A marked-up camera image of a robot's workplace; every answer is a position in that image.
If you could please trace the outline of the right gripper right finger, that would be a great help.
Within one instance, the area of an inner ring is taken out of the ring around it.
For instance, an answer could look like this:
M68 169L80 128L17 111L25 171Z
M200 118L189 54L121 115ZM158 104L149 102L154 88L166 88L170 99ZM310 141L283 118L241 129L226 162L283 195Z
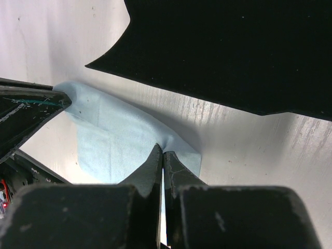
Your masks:
M163 155L171 248L321 248L300 197L281 186L209 186Z

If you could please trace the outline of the black glasses case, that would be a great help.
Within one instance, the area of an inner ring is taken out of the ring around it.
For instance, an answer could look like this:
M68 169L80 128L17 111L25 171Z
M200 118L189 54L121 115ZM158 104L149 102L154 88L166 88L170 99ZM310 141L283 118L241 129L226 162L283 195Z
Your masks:
M331 120L331 1L126 1L87 67L257 115Z

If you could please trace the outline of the light blue cloth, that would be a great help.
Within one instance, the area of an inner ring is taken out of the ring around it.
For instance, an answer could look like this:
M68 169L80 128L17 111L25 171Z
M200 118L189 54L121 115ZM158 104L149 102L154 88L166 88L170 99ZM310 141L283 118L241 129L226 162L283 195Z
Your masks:
M143 164L158 144L173 151L194 175L201 155L150 114L93 87L67 81L54 87L72 101L66 113L76 124L80 168L106 184L117 184Z

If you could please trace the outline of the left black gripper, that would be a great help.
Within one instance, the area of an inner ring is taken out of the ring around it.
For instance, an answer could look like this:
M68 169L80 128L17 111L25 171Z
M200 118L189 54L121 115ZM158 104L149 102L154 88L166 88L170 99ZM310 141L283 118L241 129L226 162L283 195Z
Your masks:
M1 78L1 207L7 208L22 187L68 184L25 152L18 150L72 101L52 86Z

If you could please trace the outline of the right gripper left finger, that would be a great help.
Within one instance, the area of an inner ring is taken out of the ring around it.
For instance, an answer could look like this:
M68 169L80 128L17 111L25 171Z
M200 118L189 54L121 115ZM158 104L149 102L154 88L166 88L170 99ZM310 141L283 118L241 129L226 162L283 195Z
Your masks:
M22 188L1 222L1 248L161 248L162 150L115 185Z

